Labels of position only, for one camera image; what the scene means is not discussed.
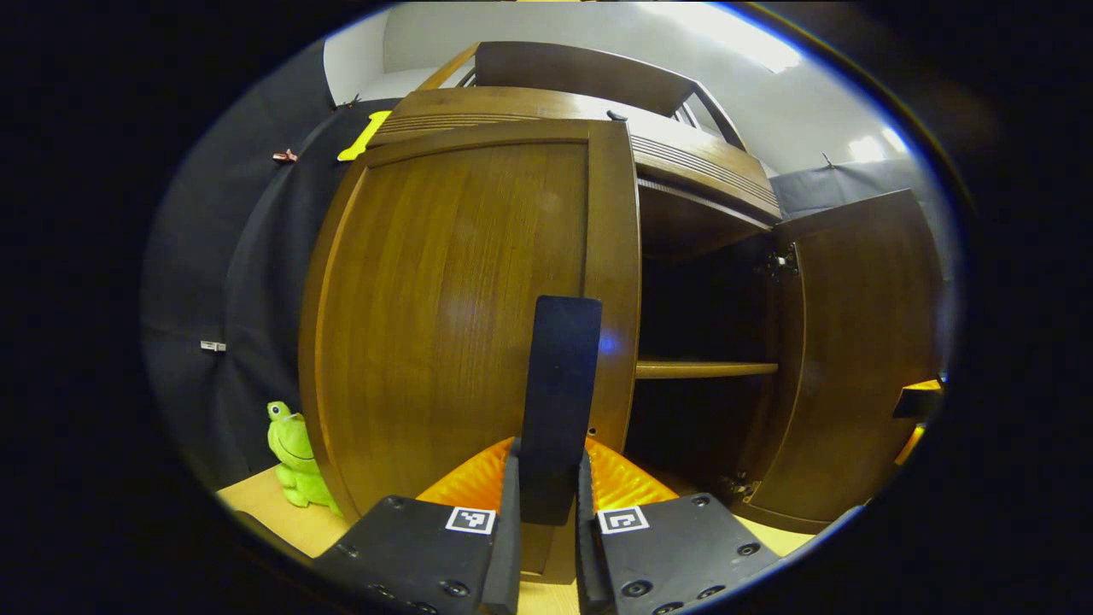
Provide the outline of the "green frog plush toy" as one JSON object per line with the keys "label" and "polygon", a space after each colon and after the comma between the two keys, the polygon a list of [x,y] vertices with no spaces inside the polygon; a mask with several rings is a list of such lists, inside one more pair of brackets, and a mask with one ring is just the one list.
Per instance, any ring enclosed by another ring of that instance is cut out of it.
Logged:
{"label": "green frog plush toy", "polygon": [[278,459],[274,474],[290,505],[320,505],[342,518],[320,474],[303,415],[292,412],[284,401],[270,401],[266,410],[271,419],[268,443]]}

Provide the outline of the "large ceiling light panel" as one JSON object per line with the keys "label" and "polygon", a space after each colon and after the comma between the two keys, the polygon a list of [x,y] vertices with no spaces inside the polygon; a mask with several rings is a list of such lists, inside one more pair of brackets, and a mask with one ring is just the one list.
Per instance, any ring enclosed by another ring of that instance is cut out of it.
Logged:
{"label": "large ceiling light panel", "polygon": [[768,31],[760,28],[733,11],[715,3],[646,3],[646,9],[671,19],[687,31],[709,38],[727,50],[765,67],[769,73],[784,73],[800,66],[800,52]]}

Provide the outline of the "wooden double-door shoe cabinet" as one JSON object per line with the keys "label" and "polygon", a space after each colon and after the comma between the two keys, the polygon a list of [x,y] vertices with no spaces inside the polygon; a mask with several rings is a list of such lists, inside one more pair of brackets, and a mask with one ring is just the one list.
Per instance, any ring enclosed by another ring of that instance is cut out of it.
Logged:
{"label": "wooden double-door shoe cabinet", "polygon": [[[698,128],[752,153],[721,106],[698,81],[628,57],[534,42],[481,42],[440,67],[414,91],[527,87],[622,103]],[[781,222],[912,190],[932,229],[919,184],[868,187],[860,194],[815,196],[807,213],[781,205],[764,223],[645,175],[635,164],[640,215],[639,357],[653,360],[777,363],[780,333],[775,280],[764,270]],[[718,478],[745,472],[749,435],[769,412],[775,374],[706,380],[636,380],[621,450],[687,485],[722,498]]]}

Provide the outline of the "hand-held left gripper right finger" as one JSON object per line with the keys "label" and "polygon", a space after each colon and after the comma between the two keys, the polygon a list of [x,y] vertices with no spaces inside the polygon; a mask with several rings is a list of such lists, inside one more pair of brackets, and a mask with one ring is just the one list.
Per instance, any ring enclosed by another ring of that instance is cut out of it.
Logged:
{"label": "hand-held left gripper right finger", "polygon": [[778,560],[714,495],[677,495],[586,440],[576,493],[579,615],[693,615]]}

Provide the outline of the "wooden inner shelf board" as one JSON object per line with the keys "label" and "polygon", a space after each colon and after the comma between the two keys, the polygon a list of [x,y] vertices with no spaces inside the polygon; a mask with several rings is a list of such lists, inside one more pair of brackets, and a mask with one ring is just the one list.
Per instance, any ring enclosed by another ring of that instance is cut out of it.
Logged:
{"label": "wooden inner shelf board", "polygon": [[750,377],[776,374],[780,369],[772,362],[734,360],[637,360],[636,380],[706,380],[707,378]]}

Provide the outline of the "small ceiling light panel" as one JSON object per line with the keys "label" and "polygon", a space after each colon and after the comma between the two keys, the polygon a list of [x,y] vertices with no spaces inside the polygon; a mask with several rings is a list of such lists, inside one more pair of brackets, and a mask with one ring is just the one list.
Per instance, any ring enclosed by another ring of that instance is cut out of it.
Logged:
{"label": "small ceiling light panel", "polygon": [[897,130],[882,128],[874,135],[851,139],[848,151],[854,162],[872,163],[909,156],[909,146]]}

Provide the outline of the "black door handle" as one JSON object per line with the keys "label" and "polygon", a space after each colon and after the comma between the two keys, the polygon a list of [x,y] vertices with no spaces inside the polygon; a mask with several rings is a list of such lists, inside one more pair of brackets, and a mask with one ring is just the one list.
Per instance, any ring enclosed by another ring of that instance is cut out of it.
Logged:
{"label": "black door handle", "polygon": [[576,498],[593,400],[601,301],[539,296],[518,456],[522,522],[561,527]]}

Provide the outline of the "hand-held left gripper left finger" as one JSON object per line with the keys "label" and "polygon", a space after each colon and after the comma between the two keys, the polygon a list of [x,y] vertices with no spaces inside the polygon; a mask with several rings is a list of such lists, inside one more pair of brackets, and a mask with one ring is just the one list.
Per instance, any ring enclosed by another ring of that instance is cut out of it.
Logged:
{"label": "hand-held left gripper left finger", "polygon": [[313,568],[395,615],[517,615],[519,451],[512,437],[449,472],[448,502],[381,498]]}

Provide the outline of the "wooden shoe cabinet door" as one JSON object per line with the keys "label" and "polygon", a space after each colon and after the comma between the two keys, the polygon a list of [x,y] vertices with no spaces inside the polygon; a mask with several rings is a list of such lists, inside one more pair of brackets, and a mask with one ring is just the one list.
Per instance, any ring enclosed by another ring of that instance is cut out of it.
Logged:
{"label": "wooden shoe cabinet door", "polygon": [[309,439],[348,520],[518,435],[544,295],[604,308],[578,433],[621,450],[640,329],[625,122],[466,127],[351,165],[313,250],[298,334]]}
{"label": "wooden shoe cabinet door", "polygon": [[935,237],[912,190],[781,222],[799,276],[774,279],[778,371],[749,435],[761,480],[747,520],[815,534],[885,487],[916,421],[893,418],[901,389],[933,378],[944,288]]}

